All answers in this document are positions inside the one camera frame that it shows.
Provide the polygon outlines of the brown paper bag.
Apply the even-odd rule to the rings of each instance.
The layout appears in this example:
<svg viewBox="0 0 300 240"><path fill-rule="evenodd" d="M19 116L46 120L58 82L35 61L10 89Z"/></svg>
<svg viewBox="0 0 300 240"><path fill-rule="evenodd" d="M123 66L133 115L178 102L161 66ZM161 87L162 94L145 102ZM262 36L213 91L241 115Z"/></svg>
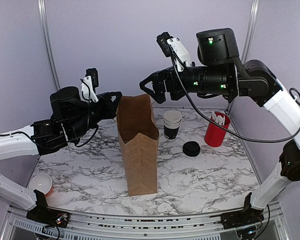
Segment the brown paper bag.
<svg viewBox="0 0 300 240"><path fill-rule="evenodd" d="M155 194L160 133L148 94L121 98L116 123L130 197Z"/></svg>

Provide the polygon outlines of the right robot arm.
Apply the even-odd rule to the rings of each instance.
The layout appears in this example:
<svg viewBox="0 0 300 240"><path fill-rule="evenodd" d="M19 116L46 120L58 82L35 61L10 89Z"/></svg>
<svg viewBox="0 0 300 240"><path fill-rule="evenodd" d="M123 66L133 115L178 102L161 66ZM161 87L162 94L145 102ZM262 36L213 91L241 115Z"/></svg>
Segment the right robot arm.
<svg viewBox="0 0 300 240"><path fill-rule="evenodd" d="M252 225L264 220L263 211L292 182L300 181L300 92L287 89L260 60L243 63L231 28L198 32L197 55L200 66L177 37L163 32L156 42L171 67L156 71L140 82L140 89L158 104L188 98L191 93L202 99L224 97L231 103L237 97L248 97L265 109L286 130L288 136L279 161L266 180L244 199L241 210L223 213L224 229Z"/></svg>

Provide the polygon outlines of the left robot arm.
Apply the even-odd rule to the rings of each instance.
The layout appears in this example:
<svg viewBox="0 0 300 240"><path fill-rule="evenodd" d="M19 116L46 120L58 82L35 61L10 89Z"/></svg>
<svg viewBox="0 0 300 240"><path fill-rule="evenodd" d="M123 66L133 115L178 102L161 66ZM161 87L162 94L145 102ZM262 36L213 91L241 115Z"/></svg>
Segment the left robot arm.
<svg viewBox="0 0 300 240"><path fill-rule="evenodd" d="M75 86L68 86L50 95L52 116L35 121L21 129L0 133L0 162L29 156L41 157L58 152L68 144L83 147L86 133L99 129L102 120L113 119L122 98L120 91L98 94L88 89L87 96ZM62 225L67 212L48 206L45 194L28 189L0 173L0 197L27 211L30 220Z"/></svg>

